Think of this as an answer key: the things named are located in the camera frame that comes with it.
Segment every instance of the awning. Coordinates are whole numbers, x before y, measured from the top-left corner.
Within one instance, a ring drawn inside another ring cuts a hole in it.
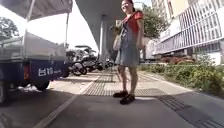
[[[26,18],[32,0],[0,0],[0,4],[17,15]],[[72,0],[36,0],[30,20],[70,13]]]
[[[75,0],[79,7],[82,16],[87,21],[89,28],[93,34],[93,37],[100,46],[100,27],[102,15],[105,16],[107,22],[107,47],[112,48],[114,36],[109,31],[111,25],[115,25],[115,20],[120,20],[125,17],[125,14],[121,10],[121,0]]]

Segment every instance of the woman's hair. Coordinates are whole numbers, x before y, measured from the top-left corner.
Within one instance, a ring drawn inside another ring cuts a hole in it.
[[[136,10],[135,10],[135,7],[134,7],[134,2],[133,2],[132,0],[123,0],[123,1],[128,1],[128,2],[130,2],[130,3],[133,5],[133,12],[136,11]]]

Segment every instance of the red top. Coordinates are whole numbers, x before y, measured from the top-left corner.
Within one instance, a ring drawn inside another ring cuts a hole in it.
[[[129,19],[129,21],[128,21],[129,27],[136,34],[138,33],[138,29],[139,29],[138,28],[138,23],[137,23],[137,20],[139,20],[139,19],[143,19],[143,13],[141,11],[135,12],[134,16],[132,16],[131,19]]]

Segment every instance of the building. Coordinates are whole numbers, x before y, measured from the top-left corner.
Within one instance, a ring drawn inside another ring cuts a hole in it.
[[[161,34],[154,55],[208,54],[224,63],[224,1],[195,0]]]
[[[190,0],[152,0],[152,7],[167,21],[172,21],[189,7],[188,1]]]

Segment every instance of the truck cargo bed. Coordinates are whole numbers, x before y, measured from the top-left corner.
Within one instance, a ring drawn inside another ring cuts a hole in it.
[[[66,49],[63,44],[58,45],[31,33],[23,37],[0,41],[0,60],[38,59],[65,60]]]

